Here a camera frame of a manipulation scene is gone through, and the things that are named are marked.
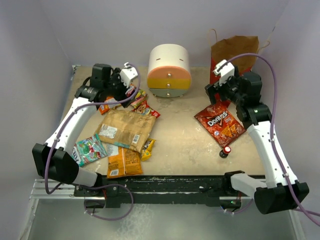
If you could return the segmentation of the red Doritos chip bag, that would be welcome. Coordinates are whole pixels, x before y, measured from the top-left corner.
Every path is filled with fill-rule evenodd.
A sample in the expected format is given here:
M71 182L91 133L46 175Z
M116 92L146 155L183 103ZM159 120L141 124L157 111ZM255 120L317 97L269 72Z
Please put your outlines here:
M246 131L221 102L207 106L194 118L199 121L221 148L230 145Z

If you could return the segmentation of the large gold snack bag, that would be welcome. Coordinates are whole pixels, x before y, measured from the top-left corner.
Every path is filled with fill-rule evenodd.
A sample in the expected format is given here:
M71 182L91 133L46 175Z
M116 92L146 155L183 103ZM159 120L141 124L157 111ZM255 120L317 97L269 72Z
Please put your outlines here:
M156 117L133 111L110 110L97 127L102 142L140 153L156 122Z

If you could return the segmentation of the red paper bag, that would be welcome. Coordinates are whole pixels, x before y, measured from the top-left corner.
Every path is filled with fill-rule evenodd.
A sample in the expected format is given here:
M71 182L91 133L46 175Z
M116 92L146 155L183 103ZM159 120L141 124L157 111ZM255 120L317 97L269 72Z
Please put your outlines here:
M260 44L257 36L234 35L229 38L218 39L217 31L213 28L208 30L207 37L210 45L210 84L219 81L220 77L214 74L214 69L222 60L229 60L245 53L259 54L270 45L269 40Z

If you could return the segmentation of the orange Kettle chip bag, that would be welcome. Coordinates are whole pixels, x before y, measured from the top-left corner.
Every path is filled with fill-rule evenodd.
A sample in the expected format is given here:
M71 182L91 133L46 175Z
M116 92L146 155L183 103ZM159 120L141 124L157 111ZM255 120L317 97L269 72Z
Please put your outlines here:
M143 174L141 157L138 152L107 143L106 153L108 156L108 179Z

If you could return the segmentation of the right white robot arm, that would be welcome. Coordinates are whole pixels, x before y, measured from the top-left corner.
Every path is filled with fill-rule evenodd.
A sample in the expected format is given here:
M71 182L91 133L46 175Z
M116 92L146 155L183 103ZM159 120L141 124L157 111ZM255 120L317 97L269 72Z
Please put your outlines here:
M228 196L238 191L251 197L262 214L293 210L309 193L305 182L299 182L283 157L269 107L261 102L261 77L254 72L230 76L224 83L205 87L211 104L228 100L235 104L236 114L247 130L262 160L265 181L243 171L227 172L222 190Z

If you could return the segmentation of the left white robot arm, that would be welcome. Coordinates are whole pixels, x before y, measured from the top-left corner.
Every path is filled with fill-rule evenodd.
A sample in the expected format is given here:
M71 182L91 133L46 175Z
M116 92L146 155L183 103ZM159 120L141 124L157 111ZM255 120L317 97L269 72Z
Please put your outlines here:
M91 196L101 194L101 177L76 163L72 158L74 145L88 120L107 97L113 97L116 104L124 107L130 104L132 97L127 96L127 91L138 75L137 69L129 63L123 68L96 63L91 76L76 90L71 107L58 128L45 143L37 143L32 148L37 174L45 180L83 185Z

